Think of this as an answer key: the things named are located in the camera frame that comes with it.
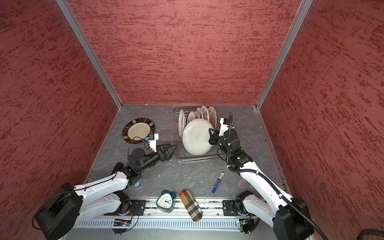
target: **dish rack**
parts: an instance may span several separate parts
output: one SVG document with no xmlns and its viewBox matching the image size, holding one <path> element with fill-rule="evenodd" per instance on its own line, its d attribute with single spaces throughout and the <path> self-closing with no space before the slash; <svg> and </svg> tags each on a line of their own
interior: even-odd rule
<svg viewBox="0 0 384 240">
<path fill-rule="evenodd" d="M 186 108 L 183 108 L 185 119 L 187 119 L 189 112 L 195 111 L 197 107 L 199 107 L 199 106 L 195 106 L 195 107 L 188 106 Z M 173 124 L 174 124 L 173 144 L 178 145 L 177 150 L 174 153 L 174 156 L 176 156 L 177 162 L 179 164 L 186 164 L 186 163 L 193 163 L 193 162 L 204 162 L 207 160 L 219 158 L 219 156 L 217 155 L 218 146 L 216 146 L 216 145 L 212 146 L 212 148 L 207 153 L 200 155 L 200 156 L 196 156 L 196 155 L 193 155 L 193 154 L 190 154 L 189 152 L 187 152 L 187 150 L 184 147 L 182 137 L 179 137 L 179 133 L 178 133 L 180 109 L 181 108 L 173 109 Z"/>
</svg>

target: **teal alarm clock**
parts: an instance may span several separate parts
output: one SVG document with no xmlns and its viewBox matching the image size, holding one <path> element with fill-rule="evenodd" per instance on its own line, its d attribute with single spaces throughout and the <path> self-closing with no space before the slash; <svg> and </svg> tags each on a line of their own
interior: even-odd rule
<svg viewBox="0 0 384 240">
<path fill-rule="evenodd" d="M 161 192 L 160 197 L 156 201 L 156 206 L 167 213 L 170 213 L 173 211 L 174 208 L 174 199 L 176 198 L 176 193 L 167 191 L 171 187 L 166 188 L 164 191 Z"/>
</svg>

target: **red wall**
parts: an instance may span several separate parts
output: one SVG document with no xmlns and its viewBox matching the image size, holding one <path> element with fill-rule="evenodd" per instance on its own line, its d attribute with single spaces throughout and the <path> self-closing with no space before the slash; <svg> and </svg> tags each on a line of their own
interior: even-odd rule
<svg viewBox="0 0 384 240">
<path fill-rule="evenodd" d="M 262 106 L 290 189 L 329 239 L 384 228 L 383 10 L 315 0 Z"/>
<path fill-rule="evenodd" d="M 68 1 L 126 104 L 255 104 L 301 2 Z"/>
<path fill-rule="evenodd" d="M 54 0 L 0 1 L 0 239 L 34 240 L 37 208 L 82 183 L 117 112 Z"/>
</svg>

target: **gray tabletop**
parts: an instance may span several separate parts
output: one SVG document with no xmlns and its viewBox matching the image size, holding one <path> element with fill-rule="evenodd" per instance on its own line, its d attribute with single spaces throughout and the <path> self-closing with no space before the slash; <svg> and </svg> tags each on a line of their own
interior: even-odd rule
<svg viewBox="0 0 384 240">
<path fill-rule="evenodd" d="M 117 162 L 127 163 L 127 151 L 141 147 L 143 144 L 130 144 L 122 138 L 124 126 L 136 118 L 148 118 L 155 124 L 155 133 L 159 134 L 157 144 L 173 143 L 173 109 L 180 106 L 171 105 L 124 105 L 118 114 L 104 148 L 92 166 L 88 182 L 107 177 Z M 272 180 L 277 182 L 279 174 L 272 157 L 269 155 L 262 137 L 262 131 L 251 106 L 215 106 L 217 117 L 226 118 L 233 113 L 233 126 L 240 138 L 242 149 L 253 158 L 259 168 Z M 213 194 L 212 188 L 221 172 L 225 176 Z M 189 189 L 195 197 L 233 198 L 237 194 L 254 188 L 238 174 L 230 172 L 220 158 L 205 162 L 178 164 L 172 158 L 159 162 L 142 173 L 142 188 L 127 188 L 130 197 L 158 197 L 162 190 L 173 187 L 178 194 Z"/>
</svg>

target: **marker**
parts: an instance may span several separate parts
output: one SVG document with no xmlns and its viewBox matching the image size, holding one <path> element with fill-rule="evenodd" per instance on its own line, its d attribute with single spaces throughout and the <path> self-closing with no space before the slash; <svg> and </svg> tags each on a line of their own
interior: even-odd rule
<svg viewBox="0 0 384 240">
<path fill-rule="evenodd" d="M 223 177 L 224 177 L 224 173 L 222 172 L 222 173 L 220 173 L 220 177 L 217 179 L 216 184 L 214 185 L 214 188 L 213 188 L 213 190 L 212 190 L 212 193 L 215 193 L 215 192 L 216 192 L 216 189 L 217 189 L 218 186 L 220 185 L 221 180 L 223 179 Z"/>
</svg>

